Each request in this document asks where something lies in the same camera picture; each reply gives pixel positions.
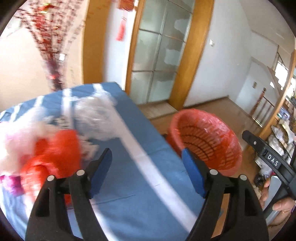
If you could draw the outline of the person right hand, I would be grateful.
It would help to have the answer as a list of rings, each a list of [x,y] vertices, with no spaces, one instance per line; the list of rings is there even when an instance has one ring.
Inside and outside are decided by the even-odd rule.
[[[270,185],[270,180],[267,180],[263,186],[261,197],[259,199],[261,207],[264,207],[264,204],[268,198],[268,189]],[[273,205],[273,210],[278,211],[278,215],[270,224],[271,227],[276,227],[286,222],[286,219],[290,217],[291,211],[295,206],[295,201],[290,197],[285,197]]]

